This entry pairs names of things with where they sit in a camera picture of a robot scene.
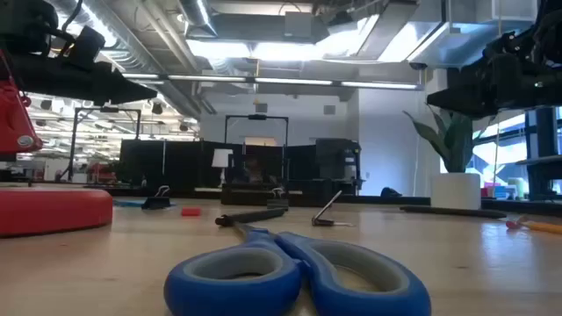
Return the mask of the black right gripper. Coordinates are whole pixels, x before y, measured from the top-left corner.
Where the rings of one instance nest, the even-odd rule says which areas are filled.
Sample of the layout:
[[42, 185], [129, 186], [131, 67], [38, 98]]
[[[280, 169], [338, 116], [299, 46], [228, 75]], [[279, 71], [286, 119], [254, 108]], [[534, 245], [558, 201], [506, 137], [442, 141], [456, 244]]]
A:
[[449, 76], [447, 87], [429, 94], [427, 103], [472, 118], [562, 105], [562, 66], [527, 73], [516, 66], [486, 67], [482, 83], [482, 103], [479, 79], [474, 76]]

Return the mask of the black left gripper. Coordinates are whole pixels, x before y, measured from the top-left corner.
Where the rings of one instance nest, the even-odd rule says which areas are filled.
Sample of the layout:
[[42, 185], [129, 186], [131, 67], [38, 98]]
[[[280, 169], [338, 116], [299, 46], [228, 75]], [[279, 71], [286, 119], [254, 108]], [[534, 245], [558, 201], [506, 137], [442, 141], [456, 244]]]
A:
[[126, 79], [104, 61], [87, 67], [37, 55], [7, 58], [17, 86], [25, 92], [92, 101], [95, 105], [125, 104], [155, 98], [157, 92]]

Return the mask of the blue sticky note pad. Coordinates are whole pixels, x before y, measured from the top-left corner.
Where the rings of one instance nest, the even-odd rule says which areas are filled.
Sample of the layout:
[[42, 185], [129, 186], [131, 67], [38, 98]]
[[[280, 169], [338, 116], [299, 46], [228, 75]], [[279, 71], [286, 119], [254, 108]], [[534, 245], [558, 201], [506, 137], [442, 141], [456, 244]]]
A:
[[175, 203], [167, 199], [149, 199], [149, 200], [113, 200], [113, 204], [119, 207], [139, 207], [141, 209], [162, 209], [176, 206]]

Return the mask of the yellow pencil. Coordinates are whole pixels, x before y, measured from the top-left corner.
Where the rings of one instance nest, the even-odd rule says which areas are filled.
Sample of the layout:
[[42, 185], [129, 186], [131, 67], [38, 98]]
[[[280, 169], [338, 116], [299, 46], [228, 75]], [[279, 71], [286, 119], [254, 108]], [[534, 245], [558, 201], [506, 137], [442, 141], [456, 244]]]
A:
[[554, 233], [562, 235], [562, 225], [554, 225], [543, 222], [534, 221], [521, 221], [521, 220], [507, 220], [506, 227], [508, 229], [521, 229], [527, 228], [531, 231], [538, 231], [544, 233]]

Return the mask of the blue-handled scissors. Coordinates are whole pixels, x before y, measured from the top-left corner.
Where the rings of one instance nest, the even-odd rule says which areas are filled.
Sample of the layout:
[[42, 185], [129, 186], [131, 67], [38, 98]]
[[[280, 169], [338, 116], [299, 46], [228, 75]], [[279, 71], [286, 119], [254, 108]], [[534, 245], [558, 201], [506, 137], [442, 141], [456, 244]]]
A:
[[431, 316], [408, 268], [355, 244], [237, 225], [242, 244], [180, 262], [163, 297], [173, 316], [285, 316], [307, 284], [318, 316]]

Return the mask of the red machine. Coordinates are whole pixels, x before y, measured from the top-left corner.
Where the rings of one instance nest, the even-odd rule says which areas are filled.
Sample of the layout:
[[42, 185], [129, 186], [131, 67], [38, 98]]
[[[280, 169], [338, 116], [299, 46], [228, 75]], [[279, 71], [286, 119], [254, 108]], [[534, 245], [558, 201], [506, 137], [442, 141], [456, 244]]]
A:
[[93, 162], [87, 168], [87, 178], [89, 183], [114, 184], [117, 182], [116, 173], [110, 163]]

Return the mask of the green plant in white pot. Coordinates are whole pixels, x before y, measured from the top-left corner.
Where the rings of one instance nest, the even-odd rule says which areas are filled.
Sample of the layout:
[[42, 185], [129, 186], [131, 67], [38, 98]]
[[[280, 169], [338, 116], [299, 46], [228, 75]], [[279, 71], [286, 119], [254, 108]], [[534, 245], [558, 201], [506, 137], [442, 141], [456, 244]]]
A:
[[427, 141], [439, 155], [446, 171], [430, 181], [430, 206], [438, 209], [476, 211], [481, 208], [480, 176], [466, 168], [473, 156], [476, 139], [473, 119], [456, 111], [430, 111], [436, 126], [421, 122], [412, 114], [406, 116], [418, 136]]

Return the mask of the white table lamp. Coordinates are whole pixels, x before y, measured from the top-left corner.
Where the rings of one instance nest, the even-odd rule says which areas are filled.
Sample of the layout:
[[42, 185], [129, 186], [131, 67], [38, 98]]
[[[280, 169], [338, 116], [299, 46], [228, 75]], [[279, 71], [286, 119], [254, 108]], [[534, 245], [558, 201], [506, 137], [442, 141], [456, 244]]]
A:
[[228, 148], [215, 148], [213, 153], [212, 167], [220, 170], [220, 184], [222, 187], [226, 182], [226, 170], [229, 166], [229, 155], [234, 151]]

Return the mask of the black cabinet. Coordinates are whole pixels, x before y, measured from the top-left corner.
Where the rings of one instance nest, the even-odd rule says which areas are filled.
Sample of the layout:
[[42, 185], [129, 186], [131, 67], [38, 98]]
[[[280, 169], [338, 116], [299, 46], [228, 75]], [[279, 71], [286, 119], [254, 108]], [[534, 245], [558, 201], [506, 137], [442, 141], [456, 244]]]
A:
[[324, 192], [328, 195], [341, 191], [356, 196], [362, 188], [360, 175], [360, 145], [347, 139], [318, 139], [316, 163]]

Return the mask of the red desk lamp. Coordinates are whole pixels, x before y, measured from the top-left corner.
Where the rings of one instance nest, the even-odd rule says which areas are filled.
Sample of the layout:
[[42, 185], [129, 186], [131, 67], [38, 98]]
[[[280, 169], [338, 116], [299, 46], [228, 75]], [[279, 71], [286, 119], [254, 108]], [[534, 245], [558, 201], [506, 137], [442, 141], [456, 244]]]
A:
[[[0, 48], [0, 155], [42, 148], [15, 82], [7, 53]], [[0, 188], [0, 238], [70, 232], [112, 223], [112, 197], [104, 190]]]

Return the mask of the person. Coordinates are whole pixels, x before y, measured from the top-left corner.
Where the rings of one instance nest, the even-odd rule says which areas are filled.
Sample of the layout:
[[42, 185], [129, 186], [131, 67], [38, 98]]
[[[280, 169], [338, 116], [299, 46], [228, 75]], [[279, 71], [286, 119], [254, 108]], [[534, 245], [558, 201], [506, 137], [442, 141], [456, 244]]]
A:
[[250, 157], [245, 161], [244, 172], [249, 183], [273, 184], [277, 182], [276, 178], [269, 175], [260, 162], [253, 157]]

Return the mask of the ceiling light bar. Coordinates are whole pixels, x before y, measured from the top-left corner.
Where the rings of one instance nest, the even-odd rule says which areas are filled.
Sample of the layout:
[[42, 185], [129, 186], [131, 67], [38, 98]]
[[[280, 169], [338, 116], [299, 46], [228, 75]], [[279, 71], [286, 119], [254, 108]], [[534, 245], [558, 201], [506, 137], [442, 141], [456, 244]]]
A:
[[285, 84], [310, 85], [336, 88], [380, 89], [380, 90], [420, 90], [420, 84], [413, 83], [385, 83], [385, 82], [354, 82], [320, 79], [291, 79], [276, 77], [254, 76], [223, 76], [223, 75], [163, 75], [163, 74], [134, 74], [125, 73], [126, 79], [146, 82], [186, 81], [205, 83], [250, 83], [250, 84]]

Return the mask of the black rig frame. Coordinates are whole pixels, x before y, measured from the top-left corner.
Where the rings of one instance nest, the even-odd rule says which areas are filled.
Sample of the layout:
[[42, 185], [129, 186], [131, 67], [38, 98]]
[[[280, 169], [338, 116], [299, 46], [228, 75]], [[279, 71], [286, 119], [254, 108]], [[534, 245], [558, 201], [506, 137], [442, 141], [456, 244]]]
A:
[[286, 155], [286, 150], [289, 144], [289, 122], [290, 119], [288, 117], [282, 116], [268, 116], [264, 114], [249, 114], [249, 115], [229, 115], [227, 114], [224, 119], [224, 143], [227, 143], [227, 136], [228, 136], [228, 121], [229, 119], [248, 119], [248, 120], [268, 120], [268, 119], [280, 119], [285, 122], [285, 143], [282, 149], [282, 177], [287, 180], [289, 178], [289, 162]]
[[65, 169], [65, 171], [63, 172], [64, 175], [67, 175], [67, 180], [69, 182], [73, 182], [73, 177], [74, 177], [74, 161], [75, 161], [75, 152], [76, 152], [76, 134], [77, 134], [77, 127], [78, 125], [86, 118], [89, 117], [89, 115], [94, 112], [94, 111], [99, 111], [102, 113], [118, 113], [120, 111], [123, 112], [133, 112], [137, 115], [137, 119], [134, 121], [134, 123], [136, 124], [135, 126], [135, 140], [138, 140], [140, 138], [140, 133], [141, 133], [141, 110], [137, 110], [137, 109], [125, 109], [125, 108], [119, 108], [119, 107], [114, 107], [114, 106], [101, 106], [101, 107], [91, 107], [91, 108], [87, 108], [84, 106], [79, 106], [76, 107], [74, 109], [74, 117], [73, 117], [73, 128], [72, 128], [72, 133], [71, 133], [71, 145], [70, 145], [70, 152], [69, 152], [69, 162], [68, 162], [68, 166]]

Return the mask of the black support post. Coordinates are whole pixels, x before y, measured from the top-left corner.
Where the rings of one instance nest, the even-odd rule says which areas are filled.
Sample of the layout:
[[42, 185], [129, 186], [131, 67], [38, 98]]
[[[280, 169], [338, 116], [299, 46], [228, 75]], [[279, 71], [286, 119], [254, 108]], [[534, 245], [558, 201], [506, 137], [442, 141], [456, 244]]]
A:
[[558, 152], [558, 121], [556, 109], [539, 108], [526, 113], [526, 141], [529, 158], [526, 169], [529, 198], [532, 201], [561, 200], [553, 189], [562, 184], [562, 154]]

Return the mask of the black partition wall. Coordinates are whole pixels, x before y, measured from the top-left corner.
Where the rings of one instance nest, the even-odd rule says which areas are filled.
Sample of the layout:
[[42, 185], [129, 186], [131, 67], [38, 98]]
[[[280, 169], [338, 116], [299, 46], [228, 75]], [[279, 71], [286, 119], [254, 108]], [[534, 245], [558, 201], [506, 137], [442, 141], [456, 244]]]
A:
[[242, 177], [241, 165], [247, 160], [258, 162], [266, 176], [279, 178], [287, 159], [291, 181], [318, 178], [316, 146], [265, 147], [215, 141], [124, 140], [119, 153], [117, 177], [132, 186], [146, 183], [150, 189], [167, 184], [172, 190], [217, 187], [221, 169], [213, 166], [214, 152], [230, 149], [234, 154], [234, 177]]

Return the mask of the black aluminium table frame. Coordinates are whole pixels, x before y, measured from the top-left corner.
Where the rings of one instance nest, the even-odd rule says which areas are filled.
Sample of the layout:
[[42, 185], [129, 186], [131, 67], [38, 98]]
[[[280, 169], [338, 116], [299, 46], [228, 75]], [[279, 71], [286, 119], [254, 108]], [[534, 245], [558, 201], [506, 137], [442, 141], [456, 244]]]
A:
[[[342, 196], [337, 203], [362, 205], [430, 205], [428, 197], [379, 197], [379, 196]], [[326, 201], [315, 196], [294, 195], [290, 205], [297, 207], [320, 207]], [[552, 202], [528, 202], [515, 200], [494, 200], [483, 198], [481, 207], [486, 210], [541, 215], [562, 218], [562, 204]]]

